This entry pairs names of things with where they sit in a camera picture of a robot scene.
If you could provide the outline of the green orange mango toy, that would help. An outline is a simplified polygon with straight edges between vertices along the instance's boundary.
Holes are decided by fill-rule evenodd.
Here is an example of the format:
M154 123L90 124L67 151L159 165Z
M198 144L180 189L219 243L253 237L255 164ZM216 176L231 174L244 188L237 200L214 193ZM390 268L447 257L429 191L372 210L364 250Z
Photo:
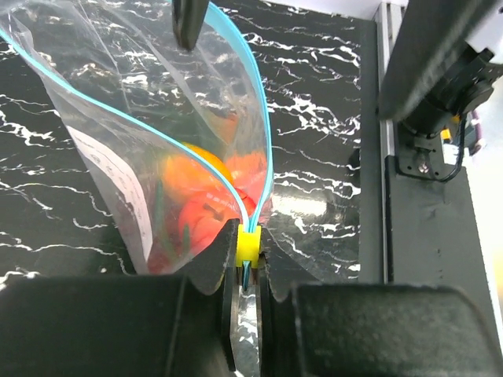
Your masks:
M190 143L184 146L210 163L231 185L233 177L223 161L208 150ZM220 189L222 183L195 159L182 152L172 153L160 164L163 189L174 201L181 203L196 192Z

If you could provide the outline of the red strawberry toy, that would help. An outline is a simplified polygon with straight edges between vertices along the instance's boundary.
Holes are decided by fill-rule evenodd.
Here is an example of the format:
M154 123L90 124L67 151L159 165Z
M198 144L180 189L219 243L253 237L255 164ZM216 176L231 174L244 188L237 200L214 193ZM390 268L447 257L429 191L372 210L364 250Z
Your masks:
M233 187L244 203L247 215L252 216L266 178L266 155L262 151L233 154L224 164L232 174ZM186 258L195 257L208 247L228 220L241 220L240 208L224 185L222 188L196 192L181 203L171 197L170 199L172 203L180 206L178 229L179 232L184 232L188 239L188 253L180 258L169 259L156 249L153 240L147 261L150 273L171 273Z

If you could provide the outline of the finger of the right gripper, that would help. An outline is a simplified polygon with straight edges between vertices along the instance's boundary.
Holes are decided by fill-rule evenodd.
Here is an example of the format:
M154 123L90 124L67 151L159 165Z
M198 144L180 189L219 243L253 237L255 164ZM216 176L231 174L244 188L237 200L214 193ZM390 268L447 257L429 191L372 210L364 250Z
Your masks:
M208 0L173 0L172 28L180 48L192 51L200 35Z

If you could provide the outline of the clear zip top bag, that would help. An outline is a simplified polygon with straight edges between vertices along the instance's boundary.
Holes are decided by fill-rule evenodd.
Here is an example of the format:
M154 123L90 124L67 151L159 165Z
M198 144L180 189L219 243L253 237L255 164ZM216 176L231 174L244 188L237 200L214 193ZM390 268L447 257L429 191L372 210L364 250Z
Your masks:
M172 1L4 1L1 36L41 79L119 228L135 270L147 266L160 161L182 152L240 208L231 266L258 278L270 217L270 117L257 62L236 24L208 2L192 51L172 28ZM236 189L183 143L225 161L262 151L266 178L252 216Z

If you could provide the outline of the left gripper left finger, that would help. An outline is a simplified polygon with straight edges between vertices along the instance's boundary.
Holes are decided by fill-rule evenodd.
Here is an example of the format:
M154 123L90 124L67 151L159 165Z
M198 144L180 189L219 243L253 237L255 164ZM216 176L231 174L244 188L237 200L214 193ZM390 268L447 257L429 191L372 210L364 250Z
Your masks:
M228 376L238 223L172 275L19 279L1 292L4 376Z

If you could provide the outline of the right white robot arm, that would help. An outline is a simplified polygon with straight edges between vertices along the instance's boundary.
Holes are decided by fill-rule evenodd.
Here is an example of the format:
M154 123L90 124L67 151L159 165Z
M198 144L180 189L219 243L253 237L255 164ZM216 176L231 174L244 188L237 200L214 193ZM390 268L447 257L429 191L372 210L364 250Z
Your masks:
M418 162L418 177L448 182L461 170L467 114L486 102L502 76L500 1L410 1L381 82L377 114L401 126L399 143ZM425 141L458 116L455 167L431 164Z

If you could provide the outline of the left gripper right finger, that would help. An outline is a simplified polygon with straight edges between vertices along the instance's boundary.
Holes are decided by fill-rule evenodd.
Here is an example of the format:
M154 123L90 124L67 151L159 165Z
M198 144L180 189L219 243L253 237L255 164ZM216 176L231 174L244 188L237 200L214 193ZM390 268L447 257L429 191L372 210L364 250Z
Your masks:
M476 305L452 287L327 284L261 235L263 376L499 376L502 355Z

